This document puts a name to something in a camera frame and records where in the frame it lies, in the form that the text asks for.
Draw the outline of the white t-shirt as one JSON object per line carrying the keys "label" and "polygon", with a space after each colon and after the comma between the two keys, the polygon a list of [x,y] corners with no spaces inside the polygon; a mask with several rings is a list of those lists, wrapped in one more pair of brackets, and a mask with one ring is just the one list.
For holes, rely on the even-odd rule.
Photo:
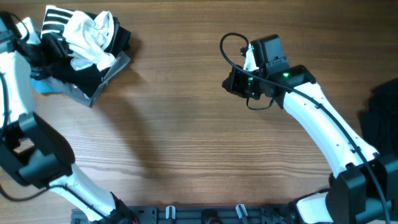
{"label": "white t-shirt", "polygon": [[99,71],[112,67],[116,62],[106,49],[116,33],[113,15],[103,11],[94,17],[87,12],[48,5],[45,9],[40,38],[55,34],[69,46],[70,64],[76,71],[96,65]]}

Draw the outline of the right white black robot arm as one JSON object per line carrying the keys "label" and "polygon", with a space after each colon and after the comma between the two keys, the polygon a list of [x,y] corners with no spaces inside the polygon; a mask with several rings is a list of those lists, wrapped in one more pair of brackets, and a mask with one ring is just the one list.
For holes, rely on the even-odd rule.
{"label": "right white black robot arm", "polygon": [[303,65],[290,66],[278,40],[241,48],[223,88],[241,98],[266,96],[306,130],[332,171],[330,186],[292,202],[289,223],[369,223],[397,220],[397,158],[382,155],[348,125]]}

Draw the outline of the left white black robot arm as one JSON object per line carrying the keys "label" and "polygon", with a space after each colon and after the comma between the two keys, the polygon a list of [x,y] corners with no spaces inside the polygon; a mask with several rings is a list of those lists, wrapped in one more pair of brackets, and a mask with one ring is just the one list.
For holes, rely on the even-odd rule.
{"label": "left white black robot arm", "polygon": [[1,13],[1,167],[20,185],[49,190],[77,206],[92,223],[139,223],[112,192],[75,164],[67,140],[30,108],[30,58],[10,12]]}

